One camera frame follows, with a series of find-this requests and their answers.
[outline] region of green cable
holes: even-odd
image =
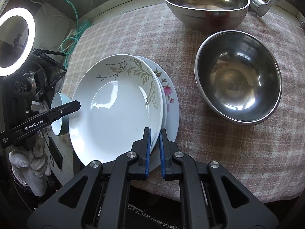
[[[75,16],[76,16],[76,33],[75,33],[75,37],[66,38],[66,39],[61,43],[61,45],[60,45],[61,52],[63,52],[64,54],[66,54],[65,61],[64,61],[64,65],[65,65],[65,68],[68,69],[67,57],[68,57],[68,55],[70,55],[70,54],[73,52],[73,50],[74,50],[74,48],[75,48],[75,45],[76,45],[76,43],[78,42],[78,40],[79,40],[79,38],[80,38],[80,37],[78,37],[78,33],[79,33],[80,30],[78,29],[78,15],[77,15],[76,8],[74,7],[74,5],[73,5],[69,0],[65,0],[65,1],[66,1],[67,3],[69,3],[69,4],[72,6],[72,8],[74,9],[74,12],[75,12]],[[73,39],[73,40],[75,40],[75,42],[72,44],[70,50],[69,50],[68,52],[65,52],[65,51],[63,50],[63,48],[62,48],[62,45],[63,45],[63,43],[64,43],[67,39]]]

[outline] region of plate with leaf pattern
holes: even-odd
[[[163,99],[153,70],[141,59],[119,54],[91,67],[72,100],[80,110],[69,115],[70,139],[84,165],[115,160],[151,129],[152,152],[161,129]]]
[[[161,88],[164,90],[166,97],[165,107],[167,109],[165,129],[167,139],[174,142],[176,140],[179,127],[179,103],[175,87],[173,86],[173,82],[171,81],[168,74],[158,64],[156,64],[150,59],[139,56],[137,57],[139,59],[142,59],[154,71],[160,81]],[[159,145],[156,145],[150,154],[149,171],[154,170],[159,165]]]

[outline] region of metal mixing bowl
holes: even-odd
[[[234,29],[245,18],[250,0],[165,0],[187,26],[204,32]]]
[[[240,31],[218,32],[202,43],[195,79],[206,103],[236,124],[265,121],[281,99],[282,77],[274,56],[257,38]]]

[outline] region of screw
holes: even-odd
[[[210,165],[211,165],[212,168],[218,168],[219,167],[219,163],[217,161],[212,161],[210,163]]]
[[[175,157],[183,157],[183,156],[184,156],[184,153],[181,152],[181,151],[176,151],[176,152],[174,153],[174,155],[175,155]]]
[[[137,155],[137,153],[134,152],[134,151],[130,151],[130,152],[127,153],[127,157],[130,157],[130,158],[133,158],[133,157],[135,157],[136,155]]]
[[[97,168],[98,166],[100,166],[100,161],[94,160],[90,163],[90,166],[92,168]]]

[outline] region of checkered towel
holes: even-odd
[[[237,29],[262,41],[282,73],[280,104],[261,124],[231,124],[203,101],[194,78],[194,61],[208,35],[184,26],[164,3],[87,29],[72,54],[62,92],[72,98],[86,71],[107,56],[147,57],[175,85],[180,105],[176,142],[181,151],[201,162],[219,161],[263,202],[292,199],[305,188],[305,31],[270,12],[262,18],[247,13]],[[159,167],[148,181],[132,184],[180,199],[178,181],[162,180]]]

